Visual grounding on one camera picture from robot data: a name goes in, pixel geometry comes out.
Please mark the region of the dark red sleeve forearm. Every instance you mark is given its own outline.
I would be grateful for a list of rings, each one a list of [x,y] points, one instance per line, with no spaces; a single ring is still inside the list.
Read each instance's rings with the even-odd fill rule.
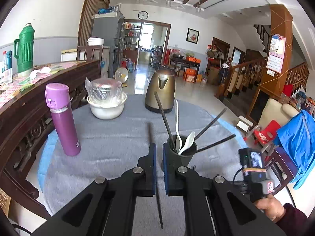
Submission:
[[[287,236],[302,235],[308,217],[289,203],[284,204],[285,214],[276,222]]]

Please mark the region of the person right hand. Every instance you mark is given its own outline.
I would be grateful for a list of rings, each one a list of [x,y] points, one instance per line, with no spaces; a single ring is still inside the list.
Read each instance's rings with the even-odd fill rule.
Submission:
[[[254,202],[255,206],[264,211],[265,215],[273,222],[278,222],[286,214],[284,206],[272,195]]]

